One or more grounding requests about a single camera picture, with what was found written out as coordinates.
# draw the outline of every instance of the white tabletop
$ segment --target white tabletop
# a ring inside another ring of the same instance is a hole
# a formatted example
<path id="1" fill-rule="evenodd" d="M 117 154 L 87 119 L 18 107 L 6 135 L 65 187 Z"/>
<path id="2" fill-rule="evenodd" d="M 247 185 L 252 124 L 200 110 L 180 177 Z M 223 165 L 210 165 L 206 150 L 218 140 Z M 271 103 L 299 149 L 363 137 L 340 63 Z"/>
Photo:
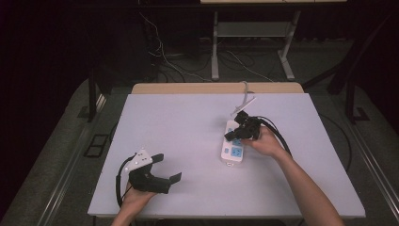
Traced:
<path id="1" fill-rule="evenodd" d="M 364 217 L 349 181 L 308 94 L 255 94 L 246 112 L 277 125 L 295 161 L 318 184 L 344 218 Z M 164 153 L 152 174 L 182 172 L 169 194 L 159 194 L 140 218 L 301 217 L 276 162 L 250 148 L 243 162 L 227 167 L 220 159 L 226 121 L 243 94 L 131 94 L 104 163 L 88 213 L 115 216 L 119 207 L 115 176 L 121 163 L 144 147 Z M 122 189 L 127 173 L 122 174 Z"/>

